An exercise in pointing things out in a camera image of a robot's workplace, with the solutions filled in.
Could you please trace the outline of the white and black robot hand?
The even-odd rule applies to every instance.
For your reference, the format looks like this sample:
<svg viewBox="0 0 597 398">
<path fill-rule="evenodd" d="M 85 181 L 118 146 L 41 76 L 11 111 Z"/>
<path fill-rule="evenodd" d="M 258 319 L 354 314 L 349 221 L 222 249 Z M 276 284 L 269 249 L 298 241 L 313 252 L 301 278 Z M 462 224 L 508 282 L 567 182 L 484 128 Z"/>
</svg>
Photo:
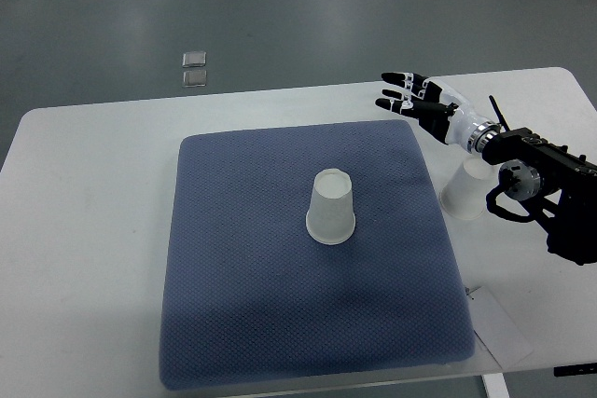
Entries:
<svg viewBox="0 0 597 398">
<path fill-rule="evenodd" d="M 479 155 L 487 139 L 499 130 L 496 123 L 478 114 L 463 94 L 436 77 L 386 72 L 382 81 L 390 87 L 375 104 L 415 119 L 442 144 L 457 144 L 467 153 Z"/>
</svg>

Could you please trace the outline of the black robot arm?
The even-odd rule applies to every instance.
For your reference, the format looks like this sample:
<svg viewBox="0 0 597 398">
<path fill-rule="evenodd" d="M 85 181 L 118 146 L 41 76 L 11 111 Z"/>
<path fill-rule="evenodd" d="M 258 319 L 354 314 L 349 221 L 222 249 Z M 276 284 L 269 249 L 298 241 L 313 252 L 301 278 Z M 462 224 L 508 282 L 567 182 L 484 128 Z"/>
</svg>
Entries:
<svg viewBox="0 0 597 398">
<path fill-rule="evenodd" d="M 481 141 L 482 159 L 500 167 L 486 207 L 502 219 L 538 223 L 547 250 L 580 266 L 596 262 L 596 166 L 527 128 L 512 130 L 493 96 L 498 132 Z"/>
</svg>

